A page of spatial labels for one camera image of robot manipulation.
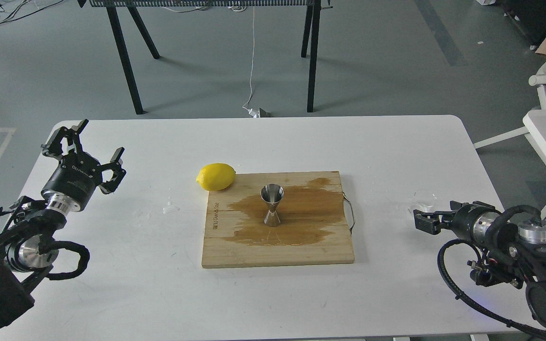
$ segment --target silver metal joint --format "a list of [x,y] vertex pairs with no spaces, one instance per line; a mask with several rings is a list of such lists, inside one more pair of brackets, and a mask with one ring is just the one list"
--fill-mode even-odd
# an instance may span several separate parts
[[24,242],[11,245],[7,251],[7,266],[15,271],[29,272],[50,266],[58,257],[58,250],[42,254],[39,252],[41,235],[33,235]]
[[509,255],[516,259],[518,257],[518,250],[514,246],[509,246]]
[[518,233],[520,238],[529,244],[546,244],[546,220],[542,226],[532,223],[521,224]]
[[46,209],[59,212],[64,216],[67,216],[69,212],[79,212],[82,208],[73,198],[54,190],[44,192],[43,196],[47,198]]
[[488,211],[477,218],[473,224],[473,238],[476,242],[484,244],[486,240],[486,231],[490,228],[490,225],[492,225],[492,222],[494,222],[494,219],[496,219],[497,216],[499,216],[498,213]]

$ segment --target water droplet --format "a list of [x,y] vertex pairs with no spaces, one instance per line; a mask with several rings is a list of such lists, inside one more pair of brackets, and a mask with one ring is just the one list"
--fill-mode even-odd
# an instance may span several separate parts
[[164,214],[168,214],[168,213],[171,213],[171,212],[177,212],[177,211],[180,211],[180,208],[177,207],[177,206],[174,206],[174,205],[168,205],[166,207],[163,207],[163,213]]

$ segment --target wooden cutting board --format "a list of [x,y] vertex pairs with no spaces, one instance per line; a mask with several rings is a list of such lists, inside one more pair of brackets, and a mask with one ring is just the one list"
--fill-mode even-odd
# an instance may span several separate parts
[[[277,207],[282,223],[264,224],[260,189],[284,188]],[[340,173],[237,174],[228,188],[208,196],[204,268],[353,263]]]

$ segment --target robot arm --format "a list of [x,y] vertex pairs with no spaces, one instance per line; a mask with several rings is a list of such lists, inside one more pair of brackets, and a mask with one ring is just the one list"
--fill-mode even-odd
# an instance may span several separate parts
[[[546,328],[546,221],[540,220],[540,211],[521,205],[500,213],[479,201],[451,201],[450,207],[451,211],[413,212],[417,229],[433,235],[449,229],[459,238],[448,242],[438,257],[446,284],[456,290],[443,266],[444,251],[453,244],[468,244],[477,253],[477,261],[467,262],[476,285],[509,283],[521,289],[525,283],[532,316]],[[509,219],[518,213],[530,214],[533,219],[520,225],[510,223]]]
[[[79,135],[87,125],[84,119],[70,129],[61,127],[48,142],[42,145],[43,155],[59,161],[58,168],[41,190],[42,200],[21,197],[0,218],[10,217],[0,233],[0,328],[9,325],[32,308],[35,300],[30,295],[44,278],[65,280],[79,276],[90,259],[88,249],[75,242],[56,241],[54,232],[66,224],[69,212],[85,208],[96,187],[104,194],[115,192],[126,171],[121,168],[120,147],[109,163],[101,165],[85,153]],[[63,152],[63,139],[68,150]],[[102,180],[102,172],[111,170],[113,176]],[[79,254],[76,270],[58,274],[50,273],[60,249]],[[22,282],[12,274],[32,272]]]

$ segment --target stainless steel jigger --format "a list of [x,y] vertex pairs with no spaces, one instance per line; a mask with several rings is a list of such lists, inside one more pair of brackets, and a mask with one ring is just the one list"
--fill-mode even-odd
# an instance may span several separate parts
[[269,227],[276,227],[281,223],[277,215],[277,205],[283,199],[283,188],[279,184],[270,183],[260,190],[260,197],[269,206],[269,212],[264,218],[264,223]]

